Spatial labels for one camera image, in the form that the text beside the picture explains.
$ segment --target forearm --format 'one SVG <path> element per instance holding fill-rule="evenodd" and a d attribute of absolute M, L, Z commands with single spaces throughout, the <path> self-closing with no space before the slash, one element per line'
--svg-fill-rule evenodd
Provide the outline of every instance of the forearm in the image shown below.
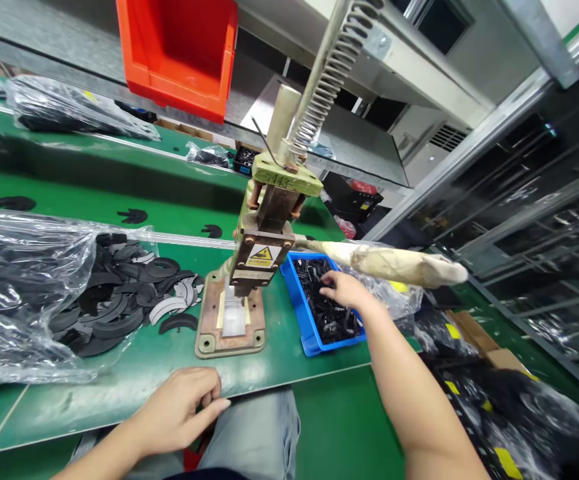
<path fill-rule="evenodd" d="M 131 426 L 122 423 L 83 458 L 54 476 L 54 480 L 117 480 L 141 459 Z"/>
<path fill-rule="evenodd" d="M 450 459 L 478 460 L 454 409 L 425 364 L 376 299 L 363 319 L 380 396 L 408 456 L 421 451 Z"/>

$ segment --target yellow sticker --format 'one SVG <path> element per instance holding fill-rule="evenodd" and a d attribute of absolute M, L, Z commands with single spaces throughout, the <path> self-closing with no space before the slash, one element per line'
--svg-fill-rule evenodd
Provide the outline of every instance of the yellow sticker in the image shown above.
<path fill-rule="evenodd" d="M 245 265 L 255 268 L 271 268 L 281 250 L 282 248 L 274 245 L 254 245 Z"/>
<path fill-rule="evenodd" d="M 455 338 L 456 340 L 460 339 L 460 332 L 455 326 L 453 326 L 451 323 L 445 323 L 444 326 L 447 327 L 447 330 L 449 330 L 449 335 L 451 335 L 452 338 Z"/>
<path fill-rule="evenodd" d="M 88 99 L 92 101 L 98 101 L 98 99 L 94 97 L 94 94 L 92 92 L 88 92 L 87 90 L 83 90 L 83 92 Z"/>
<path fill-rule="evenodd" d="M 409 287 L 407 287 L 404 283 L 389 281 L 391 286 L 394 287 L 395 291 L 399 291 L 401 293 L 407 293 L 409 291 Z"/>
<path fill-rule="evenodd" d="M 455 393 L 456 395 L 459 395 L 459 394 L 460 394 L 460 392 L 458 391 L 458 387 L 456 386 L 455 383 L 450 382 L 450 381 L 447 381 L 447 380 L 445 380 L 444 382 L 447 384 L 447 386 L 449 387 L 449 389 L 450 389 L 453 393 Z"/>
<path fill-rule="evenodd" d="M 535 376 L 533 373 L 530 373 L 530 372 L 523 372 L 523 373 L 527 377 L 531 378 L 531 380 L 533 380 L 533 381 L 540 381 L 540 379 L 537 376 Z"/>
<path fill-rule="evenodd" d="M 511 458 L 511 454 L 509 454 L 507 449 L 494 448 L 494 450 L 498 454 L 500 464 L 502 465 L 504 472 L 509 476 L 509 478 L 523 480 L 522 474 L 516 466 L 516 462 L 514 462 L 513 458 Z"/>

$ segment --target warning label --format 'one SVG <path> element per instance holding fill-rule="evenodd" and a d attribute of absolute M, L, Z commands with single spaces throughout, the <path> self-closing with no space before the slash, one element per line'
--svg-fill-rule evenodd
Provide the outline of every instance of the warning label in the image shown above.
<path fill-rule="evenodd" d="M 245 265 L 255 268 L 271 268 L 281 250 L 280 247 L 273 245 L 254 245 Z"/>

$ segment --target white label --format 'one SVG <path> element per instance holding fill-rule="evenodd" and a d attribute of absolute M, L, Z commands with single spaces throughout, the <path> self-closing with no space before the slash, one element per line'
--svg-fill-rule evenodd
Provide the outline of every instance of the white label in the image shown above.
<path fill-rule="evenodd" d="M 248 278 L 252 280 L 271 280 L 273 272 L 256 272 L 253 270 L 234 270 L 233 278 Z"/>
<path fill-rule="evenodd" d="M 281 250 L 281 247 L 274 247 L 273 245 L 254 245 L 245 265 L 254 268 L 271 268 Z"/>

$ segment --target person's left hand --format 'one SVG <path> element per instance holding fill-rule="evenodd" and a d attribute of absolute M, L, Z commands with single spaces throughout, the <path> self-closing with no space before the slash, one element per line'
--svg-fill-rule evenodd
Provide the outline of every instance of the person's left hand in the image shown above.
<path fill-rule="evenodd" d="M 182 450 L 229 407 L 220 394 L 216 369 L 176 370 L 122 426 L 140 443 L 141 456 Z M 196 414 L 200 402 L 204 408 Z"/>

